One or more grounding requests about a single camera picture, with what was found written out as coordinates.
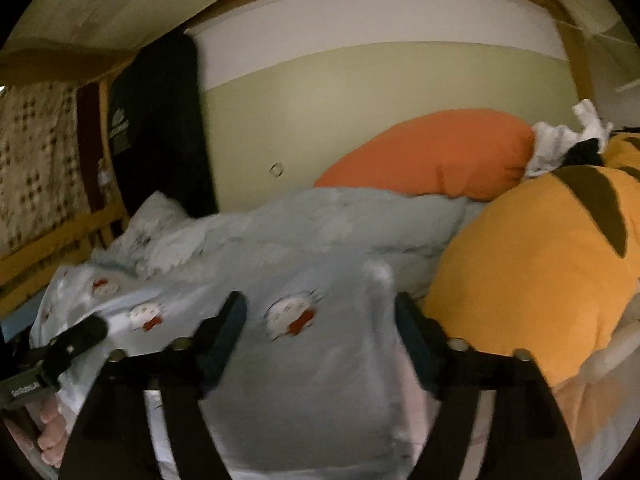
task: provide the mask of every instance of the printed logo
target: printed logo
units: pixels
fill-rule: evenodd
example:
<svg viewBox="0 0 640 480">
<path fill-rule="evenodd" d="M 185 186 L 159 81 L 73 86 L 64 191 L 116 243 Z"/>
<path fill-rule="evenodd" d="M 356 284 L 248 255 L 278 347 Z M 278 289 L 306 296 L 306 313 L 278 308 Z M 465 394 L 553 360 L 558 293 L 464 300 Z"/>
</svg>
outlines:
<svg viewBox="0 0 640 480">
<path fill-rule="evenodd" d="M 113 117 L 111 118 L 111 127 L 115 128 L 124 120 L 124 110 L 122 108 L 118 108 Z"/>
<path fill-rule="evenodd" d="M 315 291 L 303 291 L 276 301 L 264 315 L 269 338 L 297 336 L 311 326 L 321 299 Z"/>
<path fill-rule="evenodd" d="M 16 390 L 11 390 L 11 394 L 12 396 L 14 396 L 14 399 L 17 399 L 17 397 L 23 396 L 24 394 L 28 394 L 29 392 L 37 390 L 39 387 L 40 385 L 38 383 L 27 384 L 26 386 L 23 386 Z"/>
<path fill-rule="evenodd" d="M 157 303 L 142 303 L 131 309 L 129 320 L 133 330 L 149 332 L 162 324 L 162 310 Z"/>
<path fill-rule="evenodd" d="M 109 281 L 106 278 L 100 278 L 94 281 L 92 287 L 92 293 L 94 296 L 104 298 L 107 296 L 113 296 L 120 290 L 120 285 L 115 281 Z"/>
</svg>

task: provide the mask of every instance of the orange pillow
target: orange pillow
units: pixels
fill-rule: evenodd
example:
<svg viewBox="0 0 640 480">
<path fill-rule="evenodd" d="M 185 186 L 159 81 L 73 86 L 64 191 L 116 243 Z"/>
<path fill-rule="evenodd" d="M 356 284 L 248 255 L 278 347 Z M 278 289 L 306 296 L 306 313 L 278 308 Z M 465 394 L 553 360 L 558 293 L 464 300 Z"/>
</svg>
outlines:
<svg viewBox="0 0 640 480">
<path fill-rule="evenodd" d="M 493 200 L 517 186 L 533 148 L 531 127 L 511 114 L 445 110 L 396 124 L 341 158 L 314 186 Z"/>
</svg>

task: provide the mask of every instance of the brown stripe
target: brown stripe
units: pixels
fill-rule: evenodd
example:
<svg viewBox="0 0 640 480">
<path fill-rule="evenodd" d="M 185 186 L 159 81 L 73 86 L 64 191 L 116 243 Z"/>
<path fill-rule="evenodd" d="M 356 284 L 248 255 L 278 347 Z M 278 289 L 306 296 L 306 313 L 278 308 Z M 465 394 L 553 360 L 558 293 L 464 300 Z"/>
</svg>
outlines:
<svg viewBox="0 0 640 480">
<path fill-rule="evenodd" d="M 568 166 L 555 170 L 553 175 L 582 203 L 611 247 L 623 258 L 626 255 L 625 219 L 609 179 L 593 166 Z"/>
<path fill-rule="evenodd" d="M 640 152 L 640 139 L 638 139 L 637 137 L 626 137 L 622 140 L 628 142 L 629 144 L 632 144 L 634 148 Z"/>
<path fill-rule="evenodd" d="M 636 170 L 636 168 L 632 168 L 631 166 L 623 166 L 622 168 L 618 168 L 620 171 L 624 171 L 626 174 L 632 176 L 638 182 L 640 182 L 640 170 Z"/>
</svg>

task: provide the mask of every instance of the black cloth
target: black cloth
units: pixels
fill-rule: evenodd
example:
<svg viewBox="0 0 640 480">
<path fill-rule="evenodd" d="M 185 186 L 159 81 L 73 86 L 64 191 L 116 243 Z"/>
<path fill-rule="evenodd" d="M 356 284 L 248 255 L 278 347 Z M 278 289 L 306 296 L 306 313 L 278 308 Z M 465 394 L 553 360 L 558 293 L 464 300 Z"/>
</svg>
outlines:
<svg viewBox="0 0 640 480">
<path fill-rule="evenodd" d="M 604 160 L 598 153 L 600 145 L 598 139 L 582 140 L 574 144 L 566 155 L 562 162 L 561 168 L 566 166 L 604 166 Z"/>
<path fill-rule="evenodd" d="M 218 212 L 189 36 L 171 32 L 140 51 L 111 88 L 109 125 L 113 169 L 130 214 L 156 190 L 195 218 Z"/>
</svg>

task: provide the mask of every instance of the white wall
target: white wall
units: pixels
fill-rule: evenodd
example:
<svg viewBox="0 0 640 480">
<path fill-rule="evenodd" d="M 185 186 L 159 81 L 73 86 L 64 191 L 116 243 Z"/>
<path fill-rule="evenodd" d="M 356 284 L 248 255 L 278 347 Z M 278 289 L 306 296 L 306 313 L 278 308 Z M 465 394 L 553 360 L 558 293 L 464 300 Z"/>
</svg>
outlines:
<svg viewBox="0 0 640 480">
<path fill-rule="evenodd" d="M 587 42 L 587 54 L 595 89 L 594 104 L 598 113 L 616 128 L 640 126 L 640 86 L 617 92 L 628 78 L 607 53 L 595 41 Z"/>
<path fill-rule="evenodd" d="M 525 0 L 261 0 L 191 34 L 205 90 L 297 57 L 374 43 L 479 43 L 566 59 L 554 20 Z"/>
</svg>

